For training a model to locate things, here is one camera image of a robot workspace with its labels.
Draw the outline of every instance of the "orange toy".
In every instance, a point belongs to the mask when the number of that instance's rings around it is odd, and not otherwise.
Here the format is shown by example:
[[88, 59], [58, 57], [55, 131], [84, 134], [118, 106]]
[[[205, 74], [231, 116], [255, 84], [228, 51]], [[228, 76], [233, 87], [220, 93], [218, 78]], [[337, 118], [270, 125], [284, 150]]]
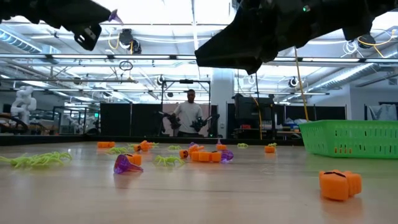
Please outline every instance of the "orange toy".
[[129, 162], [131, 164], [141, 166], [142, 163], [142, 157], [139, 154], [126, 154], [127, 158], [129, 159]]
[[198, 162], [199, 161], [199, 152], [195, 151], [191, 153], [192, 161]]
[[192, 152], [198, 152], [198, 151], [204, 150], [204, 149], [205, 149], [204, 146], [193, 145], [193, 146], [189, 147], [188, 154], [189, 154], [189, 156], [191, 156]]
[[114, 147], [115, 142], [97, 142], [97, 147]]
[[221, 153], [220, 152], [212, 152], [211, 153], [211, 161], [212, 162], [221, 162]]
[[362, 177], [350, 171], [319, 172], [321, 195], [332, 200], [348, 200], [362, 191]]
[[226, 145], [217, 144], [217, 145], [216, 145], [216, 149], [217, 149], [217, 150], [226, 150]]
[[180, 158], [181, 159], [186, 159], [188, 157], [188, 151], [187, 150], [180, 150]]
[[266, 153], [274, 153], [275, 152], [275, 146], [266, 146], [264, 147], [264, 150]]
[[211, 152], [199, 152], [200, 162], [210, 162]]
[[147, 142], [146, 140], [144, 140], [140, 144], [133, 145], [133, 148], [136, 152], [141, 150], [147, 152], [149, 149], [152, 149], [154, 146], [155, 146], [154, 142]]

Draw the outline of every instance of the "basket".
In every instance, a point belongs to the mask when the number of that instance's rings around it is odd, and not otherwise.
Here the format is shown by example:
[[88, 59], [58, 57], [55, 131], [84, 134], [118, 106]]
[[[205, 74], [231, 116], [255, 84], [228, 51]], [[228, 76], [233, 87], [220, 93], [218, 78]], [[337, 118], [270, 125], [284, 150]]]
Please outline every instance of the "basket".
[[397, 121], [323, 120], [300, 124], [305, 149], [331, 157], [398, 158]]

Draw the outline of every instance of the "wooden table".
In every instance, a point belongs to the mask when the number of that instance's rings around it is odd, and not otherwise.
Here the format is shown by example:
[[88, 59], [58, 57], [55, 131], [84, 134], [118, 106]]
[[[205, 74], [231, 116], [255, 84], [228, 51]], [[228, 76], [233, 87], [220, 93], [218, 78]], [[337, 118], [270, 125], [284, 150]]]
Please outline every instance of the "wooden table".
[[[333, 159], [302, 147], [278, 146], [276, 154], [264, 154], [262, 146], [228, 146], [235, 153], [230, 164], [157, 167], [151, 162], [156, 155], [173, 154], [160, 146], [143, 154], [143, 173], [125, 175], [113, 174], [116, 156], [97, 150], [95, 142], [0, 147], [5, 157], [52, 151], [74, 157], [50, 170], [0, 164], [1, 223], [396, 223], [395, 160]], [[322, 169], [362, 174], [363, 193], [345, 203], [320, 198]]]

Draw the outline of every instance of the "yellow cable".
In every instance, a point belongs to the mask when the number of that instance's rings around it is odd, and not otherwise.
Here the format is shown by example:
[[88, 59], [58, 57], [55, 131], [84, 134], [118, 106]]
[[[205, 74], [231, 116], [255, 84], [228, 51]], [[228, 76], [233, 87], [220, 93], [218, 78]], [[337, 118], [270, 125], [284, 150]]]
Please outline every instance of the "yellow cable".
[[394, 33], [395, 33], [396, 31], [395, 30], [392, 30], [392, 32], [391, 32], [391, 36], [390, 36], [390, 39], [389, 40], [387, 40], [387, 41], [385, 41], [385, 42], [383, 42], [383, 43], [378, 43], [378, 44], [370, 44], [370, 43], [366, 43], [366, 42], [363, 42], [362, 40], [360, 40], [360, 38], [361, 37], [358, 37], [358, 42], [359, 43], [361, 43], [361, 44], [366, 44], [366, 45], [369, 45], [369, 46], [381, 46], [381, 45], [383, 45], [383, 44], [387, 44], [387, 43], [389, 43], [392, 39], [393, 39], [393, 35], [394, 35]]
[[373, 47], [374, 47], [374, 49], [379, 53], [379, 55], [380, 55], [382, 58], [386, 58], [386, 57], [380, 52], [380, 50], [377, 49], [376, 46], [373, 46]]
[[111, 45], [111, 39], [109, 39], [108, 40], [109, 47], [112, 48], [113, 50], [116, 50], [119, 47], [119, 38], [120, 38], [120, 34], [118, 34], [118, 42], [116, 43], [116, 47], [113, 47]]
[[254, 102], [256, 102], [257, 107], [259, 108], [259, 119], [260, 119], [260, 128], [259, 128], [259, 130], [260, 130], [260, 139], [262, 140], [262, 123], [261, 123], [261, 110], [260, 110], [260, 105], [259, 105], [259, 102], [257, 102], [257, 100], [256, 100], [253, 96], [252, 96], [252, 98], [253, 98]]
[[298, 83], [300, 84], [301, 97], [303, 98], [303, 103], [304, 103], [305, 119], [308, 121], [307, 103], [305, 102], [305, 96], [304, 96], [304, 91], [303, 91], [303, 83], [301, 83], [300, 69], [299, 69], [299, 58], [297, 57], [297, 48], [296, 47], [294, 47], [294, 55], [295, 55], [295, 58], [296, 58]]

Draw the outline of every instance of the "purple toy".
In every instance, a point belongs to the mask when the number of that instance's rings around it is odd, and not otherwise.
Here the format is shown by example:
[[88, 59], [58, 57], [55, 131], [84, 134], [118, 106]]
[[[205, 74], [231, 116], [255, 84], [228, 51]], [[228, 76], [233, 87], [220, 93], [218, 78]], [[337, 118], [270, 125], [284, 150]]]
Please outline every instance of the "purple toy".
[[143, 172], [144, 170], [134, 164], [131, 164], [129, 159], [127, 158], [126, 155], [119, 155], [118, 158], [116, 159], [116, 162], [114, 163], [113, 171], [115, 174], [122, 174], [123, 172], [126, 171], [141, 171]]
[[234, 154], [230, 150], [222, 150], [221, 162], [229, 162], [233, 157]]
[[111, 15], [108, 18], [108, 22], [111, 22], [112, 20], [114, 20], [116, 22], [120, 22], [121, 24], [123, 24], [122, 20], [118, 16], [118, 10], [117, 9], [112, 11]]

